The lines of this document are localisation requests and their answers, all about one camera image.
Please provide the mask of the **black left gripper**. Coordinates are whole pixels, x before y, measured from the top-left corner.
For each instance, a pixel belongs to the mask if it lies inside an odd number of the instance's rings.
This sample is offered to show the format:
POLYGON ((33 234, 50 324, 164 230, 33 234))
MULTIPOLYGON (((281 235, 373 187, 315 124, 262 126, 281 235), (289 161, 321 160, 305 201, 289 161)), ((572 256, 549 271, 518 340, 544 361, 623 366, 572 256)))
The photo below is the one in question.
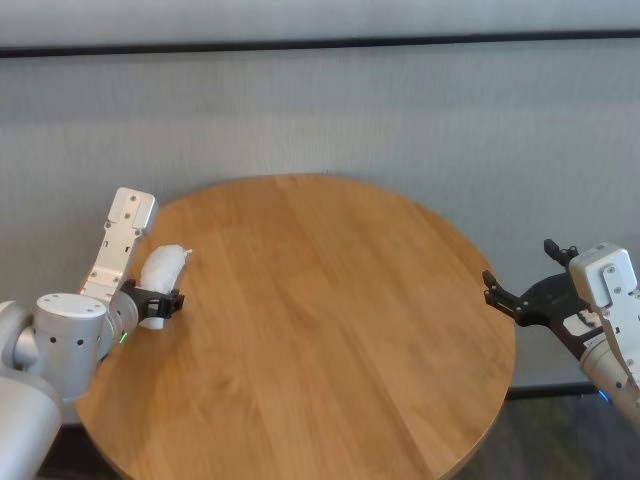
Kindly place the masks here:
POLYGON ((151 317, 171 318, 182 309, 184 303, 184 295, 179 289, 173 289, 169 293, 151 292, 138 288, 134 279, 126 280, 120 291, 134 302, 139 320, 151 317))

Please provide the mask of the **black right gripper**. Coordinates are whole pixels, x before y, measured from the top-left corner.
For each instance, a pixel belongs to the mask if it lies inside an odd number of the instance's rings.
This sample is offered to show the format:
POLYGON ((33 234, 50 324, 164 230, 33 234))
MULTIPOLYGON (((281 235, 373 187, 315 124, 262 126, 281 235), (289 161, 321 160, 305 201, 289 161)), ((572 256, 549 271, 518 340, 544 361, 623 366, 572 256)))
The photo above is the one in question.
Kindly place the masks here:
MULTIPOLYGON (((545 254, 569 272, 570 261, 579 255, 576 246, 561 248, 552 239, 543 242, 545 254)), ((601 321, 580 299, 568 273, 536 283, 520 298, 505 290, 494 275, 482 272, 485 303, 511 317, 520 327, 542 326, 580 360, 588 340, 602 332, 601 321)))

